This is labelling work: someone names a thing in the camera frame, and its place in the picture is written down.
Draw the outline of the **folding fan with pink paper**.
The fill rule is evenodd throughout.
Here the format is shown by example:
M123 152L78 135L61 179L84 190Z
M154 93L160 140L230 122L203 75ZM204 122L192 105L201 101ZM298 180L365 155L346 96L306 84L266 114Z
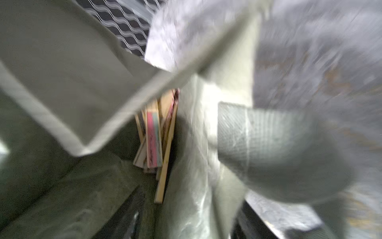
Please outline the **folding fan with pink paper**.
M161 125L157 100L146 107L147 167L158 168L163 164Z

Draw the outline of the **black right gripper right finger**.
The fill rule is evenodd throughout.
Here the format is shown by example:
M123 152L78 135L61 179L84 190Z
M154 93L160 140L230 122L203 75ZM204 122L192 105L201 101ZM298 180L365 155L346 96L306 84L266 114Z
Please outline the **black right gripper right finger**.
M247 201L244 201L236 215L231 238L277 239L278 237L266 226Z

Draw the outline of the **olive green tote bag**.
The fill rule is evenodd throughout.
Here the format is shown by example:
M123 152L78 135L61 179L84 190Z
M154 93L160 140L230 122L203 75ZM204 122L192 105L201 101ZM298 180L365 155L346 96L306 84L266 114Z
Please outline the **olive green tote bag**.
M230 5L175 71L123 49L74 1L1 1L1 238L93 239L133 190L137 239L228 239L249 190L310 205L344 238L352 173L321 119L252 108L254 52L271 1ZM133 165L134 115L181 89L162 206Z

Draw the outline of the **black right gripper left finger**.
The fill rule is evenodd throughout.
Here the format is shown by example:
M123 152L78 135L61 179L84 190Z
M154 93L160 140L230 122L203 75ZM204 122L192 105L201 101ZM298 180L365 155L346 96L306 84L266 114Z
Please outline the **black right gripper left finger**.
M136 187L94 239L137 239L144 209L145 193Z

